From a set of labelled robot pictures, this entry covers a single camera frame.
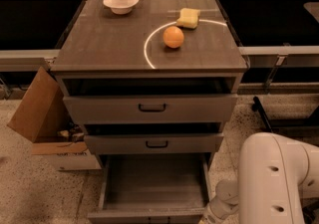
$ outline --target concrete floor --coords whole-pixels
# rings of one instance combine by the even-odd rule
[[[253,95],[239,96],[225,138],[209,171],[212,189],[221,179],[236,179],[243,142],[261,131],[263,123],[251,110]],[[318,95],[261,95],[270,118],[307,117],[319,104]],[[20,100],[0,101],[0,223],[90,223],[97,209],[102,170],[57,171],[41,156],[31,156],[31,142],[7,127]],[[238,214],[225,224],[238,223]]]

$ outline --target black handle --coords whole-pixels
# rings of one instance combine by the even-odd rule
[[[139,104],[139,110],[141,112],[164,112],[166,110],[166,104],[162,104],[162,105]]]
[[[162,141],[160,143],[157,142],[157,145],[152,145],[152,143],[149,143],[146,141],[146,147],[147,148],[167,148],[168,147],[168,141]]]

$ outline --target cardboard box flap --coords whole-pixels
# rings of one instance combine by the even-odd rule
[[[41,137],[57,136],[69,120],[59,85],[41,67],[7,125],[28,140],[38,142]]]
[[[87,145],[83,141],[79,142],[44,142],[33,143],[32,155],[51,155],[65,153],[81,153],[86,151]]]

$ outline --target cardboard box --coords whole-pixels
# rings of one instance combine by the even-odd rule
[[[58,137],[70,121],[57,82],[41,67],[8,126],[30,140],[34,155],[43,155],[58,170],[101,169],[83,141]]]

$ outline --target white bowl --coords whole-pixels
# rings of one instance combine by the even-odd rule
[[[103,4],[110,7],[115,14],[130,13],[139,0],[103,0]]]

